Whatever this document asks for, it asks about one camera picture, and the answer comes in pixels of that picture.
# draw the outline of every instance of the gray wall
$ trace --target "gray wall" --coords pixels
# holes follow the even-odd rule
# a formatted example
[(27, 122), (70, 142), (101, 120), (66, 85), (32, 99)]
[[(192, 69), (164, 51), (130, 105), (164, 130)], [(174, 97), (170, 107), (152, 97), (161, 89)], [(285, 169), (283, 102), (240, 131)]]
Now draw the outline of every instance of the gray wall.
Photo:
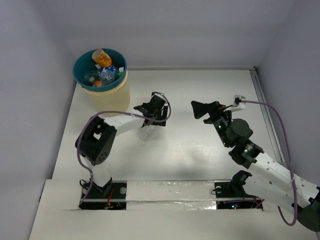
[[(320, 185), (320, 1), (297, 1), (258, 67), (266, 101), (280, 112), (294, 170)], [(273, 122), (286, 153), (282, 129)]]
[(130, 67), (257, 66), (294, 0), (30, 0), (73, 53), (109, 47)]
[(69, 57), (37, 12), (0, 1), (0, 239), (29, 239), (74, 90)]

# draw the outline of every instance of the white table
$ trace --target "white table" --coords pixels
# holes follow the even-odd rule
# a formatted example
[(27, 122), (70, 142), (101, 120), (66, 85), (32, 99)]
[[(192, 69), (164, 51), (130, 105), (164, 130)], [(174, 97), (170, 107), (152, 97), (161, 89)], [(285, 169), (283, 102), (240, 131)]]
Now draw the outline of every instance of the white table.
[[(163, 92), (172, 105), (172, 117), (148, 140), (142, 140), (143, 128), (117, 136), (107, 159), (114, 180), (229, 180), (242, 169), (229, 157), (229, 149), (222, 146), (213, 126), (194, 119), (190, 102), (229, 105), (234, 95), (257, 100), (248, 70), (130, 71), (128, 77), (131, 107), (147, 102), (152, 91)], [(77, 161), (75, 141), (95, 113), (77, 85), (53, 178), (46, 181), (31, 240), (316, 239), (299, 223), (286, 226), (270, 203), (265, 203), (265, 211), (79, 210), (79, 180), (88, 179), (89, 174)], [(233, 118), (245, 119), (254, 131), (251, 139), (275, 156), (258, 105), (247, 104), (246, 110), (234, 113)]]

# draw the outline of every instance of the teal bin liner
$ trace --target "teal bin liner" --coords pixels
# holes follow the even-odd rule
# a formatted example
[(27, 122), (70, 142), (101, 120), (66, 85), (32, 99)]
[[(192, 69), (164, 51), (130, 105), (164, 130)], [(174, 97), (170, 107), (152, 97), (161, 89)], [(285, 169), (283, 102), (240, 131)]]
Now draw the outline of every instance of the teal bin liner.
[(79, 57), (77, 61), (75, 61), (75, 64), (73, 66), (73, 77), (76, 80), (76, 82), (80, 84), (83, 88), (92, 92), (106, 92), (116, 88), (123, 82), (127, 74), (127, 61), (125, 57), (116, 50), (109, 48), (102, 49), (110, 56), (110, 58), (112, 59), (112, 64), (117, 68), (124, 67), (124, 71), (121, 77), (119, 77), (116, 81), (106, 86), (94, 87), (85, 85), (83, 83), (85, 73), (97, 69), (96, 62), (92, 59), (92, 54), (96, 49), (86, 52), (81, 57)]

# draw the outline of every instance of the trash bin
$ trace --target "trash bin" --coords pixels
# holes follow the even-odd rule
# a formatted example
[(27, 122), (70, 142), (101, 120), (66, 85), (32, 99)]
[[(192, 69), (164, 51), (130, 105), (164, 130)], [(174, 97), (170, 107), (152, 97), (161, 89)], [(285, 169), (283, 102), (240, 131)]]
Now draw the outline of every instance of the trash bin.
[(124, 56), (116, 50), (102, 48), (112, 59), (114, 66), (124, 67), (124, 72), (113, 83), (102, 87), (88, 86), (83, 83), (84, 74), (96, 69), (95, 61), (92, 60), (91, 50), (83, 54), (73, 66), (73, 77), (82, 89), (88, 94), (93, 107), (98, 111), (126, 111), (130, 104), (130, 88), (128, 83), (127, 62)]

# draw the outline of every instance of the beige bin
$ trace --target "beige bin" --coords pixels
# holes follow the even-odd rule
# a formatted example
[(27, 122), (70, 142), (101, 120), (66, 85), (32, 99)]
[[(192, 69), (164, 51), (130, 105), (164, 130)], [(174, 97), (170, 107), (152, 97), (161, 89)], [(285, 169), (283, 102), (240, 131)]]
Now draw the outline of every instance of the beige bin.
[[(82, 88), (89, 96), (90, 101), (98, 112), (102, 111), (127, 111), (130, 104), (130, 89), (128, 71), (125, 73), (122, 83), (109, 91), (89, 91)], [(116, 113), (104, 114), (105, 117), (116, 116)]]

